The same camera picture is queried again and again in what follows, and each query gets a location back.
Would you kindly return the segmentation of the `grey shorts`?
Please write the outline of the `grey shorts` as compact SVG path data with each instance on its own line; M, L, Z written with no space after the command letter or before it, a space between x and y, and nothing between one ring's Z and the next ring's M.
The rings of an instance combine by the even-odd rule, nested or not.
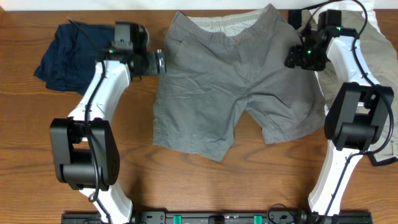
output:
M153 143L220 161L244 112L268 144L320 129L325 100L315 74L284 64L299 42L272 5L223 17L177 12L165 36Z

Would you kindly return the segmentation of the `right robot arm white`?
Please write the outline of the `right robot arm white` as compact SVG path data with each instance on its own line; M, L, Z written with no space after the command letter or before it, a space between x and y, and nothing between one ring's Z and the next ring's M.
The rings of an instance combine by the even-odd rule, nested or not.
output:
M330 140L320 177L308 197L314 222L337 218L349 178L363 156L373 157L370 146L389 123L386 140L394 130L393 89L382 86L371 74L362 55L361 32L341 24L341 11L320 13L317 29L306 24L301 43L289 49L285 66L322 71L331 62L343 83L329 108L324 124Z

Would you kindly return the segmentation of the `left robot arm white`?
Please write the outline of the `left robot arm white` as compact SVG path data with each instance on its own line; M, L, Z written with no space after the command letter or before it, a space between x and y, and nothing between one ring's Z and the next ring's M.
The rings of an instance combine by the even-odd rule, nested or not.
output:
M62 223L140 223L133 202L118 180L120 156L111 120L120 97L134 77L165 74L164 51L147 51L143 25L117 22L109 48L100 49L95 74L67 118L55 118L50 140L56 177L87 196L95 213L62 215Z

